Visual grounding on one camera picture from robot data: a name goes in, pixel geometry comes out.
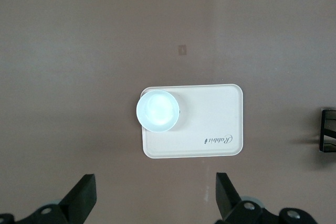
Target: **white tray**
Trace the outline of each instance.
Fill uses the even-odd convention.
[[[142,128],[143,151],[150,158],[232,156],[243,148],[243,92],[235,84],[149,87],[171,93],[180,117],[169,131]]]

